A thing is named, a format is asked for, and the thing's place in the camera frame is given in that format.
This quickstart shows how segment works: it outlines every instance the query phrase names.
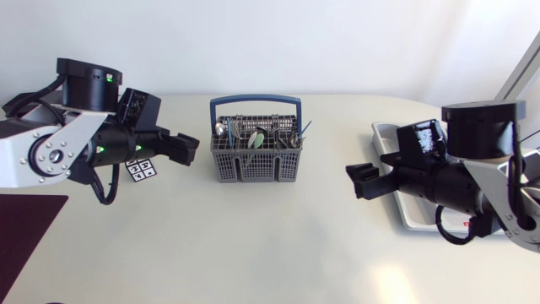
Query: tabletop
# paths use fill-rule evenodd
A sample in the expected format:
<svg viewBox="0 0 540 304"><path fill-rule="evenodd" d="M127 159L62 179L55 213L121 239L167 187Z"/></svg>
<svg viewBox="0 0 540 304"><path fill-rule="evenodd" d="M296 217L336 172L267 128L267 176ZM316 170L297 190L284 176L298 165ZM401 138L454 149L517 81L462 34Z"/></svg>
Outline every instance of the tabletop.
<svg viewBox="0 0 540 304"><path fill-rule="evenodd" d="M381 166L372 122L440 118L440 108L373 95L292 95L306 140L296 182L218 182L215 95L161 96L158 125L201 143L190 166L156 156L157 175L121 169L116 201L64 181L1 193L69 200L5 303L538 303L540 256L505 236L455 246L404 228L391 194L356 199L345 166ZM246 102L218 113L294 114ZM102 182L110 167L99 169Z"/></svg>

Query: gray plastic basket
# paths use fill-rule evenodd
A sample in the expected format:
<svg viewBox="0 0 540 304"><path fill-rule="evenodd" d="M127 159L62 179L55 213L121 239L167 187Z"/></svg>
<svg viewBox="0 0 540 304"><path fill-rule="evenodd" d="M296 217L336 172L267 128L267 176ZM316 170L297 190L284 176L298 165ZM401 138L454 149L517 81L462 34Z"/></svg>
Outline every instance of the gray plastic basket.
<svg viewBox="0 0 540 304"><path fill-rule="evenodd" d="M238 101L277 101L296 105L297 115L267 115L217 117L215 106ZM281 95L232 95L210 101L212 128L211 151L220 182L294 182L300 161L301 141L293 148L291 135L298 135L301 127L300 99ZM218 137L215 123L225 125L225 136ZM233 126L237 137L231 136ZM259 149L248 149L248 138L255 131L265 138Z"/></svg>

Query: white background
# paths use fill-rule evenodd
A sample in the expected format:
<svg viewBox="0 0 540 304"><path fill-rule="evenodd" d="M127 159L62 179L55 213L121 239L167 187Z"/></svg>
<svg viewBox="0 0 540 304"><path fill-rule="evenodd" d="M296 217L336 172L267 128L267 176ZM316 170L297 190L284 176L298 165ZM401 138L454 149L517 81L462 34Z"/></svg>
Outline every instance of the white background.
<svg viewBox="0 0 540 304"><path fill-rule="evenodd" d="M0 3L0 103L49 84L57 57L116 68L124 87L156 95L488 100L540 29L535 0ZM534 96L523 135L540 128Z"/></svg>

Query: metal tray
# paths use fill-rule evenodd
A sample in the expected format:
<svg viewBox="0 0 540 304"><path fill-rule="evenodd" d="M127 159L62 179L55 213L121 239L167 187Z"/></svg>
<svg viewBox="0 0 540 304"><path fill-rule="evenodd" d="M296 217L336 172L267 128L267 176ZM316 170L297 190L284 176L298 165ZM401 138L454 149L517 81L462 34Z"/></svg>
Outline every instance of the metal tray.
<svg viewBox="0 0 540 304"><path fill-rule="evenodd" d="M378 155L397 152L396 129L403 124L391 122L373 122L373 144ZM382 170L389 173L392 167L382 164ZM412 195L394 192L397 207L402 216L403 224L411 231L437 231L435 225L436 205L422 198L415 198ZM442 214L442 224L445 229L453 233L468 233L468 219L466 214L461 214L455 210L446 208Z"/></svg>

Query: spoon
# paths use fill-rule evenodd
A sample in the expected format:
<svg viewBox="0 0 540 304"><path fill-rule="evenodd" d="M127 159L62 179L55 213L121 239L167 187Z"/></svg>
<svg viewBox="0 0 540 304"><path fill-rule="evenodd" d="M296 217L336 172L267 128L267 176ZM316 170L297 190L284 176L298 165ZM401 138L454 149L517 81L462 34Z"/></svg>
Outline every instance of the spoon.
<svg viewBox="0 0 540 304"><path fill-rule="evenodd" d="M216 130L216 135L219 138L222 138L223 136L225 136L225 125L223 123L217 122L215 125L215 130Z"/></svg>

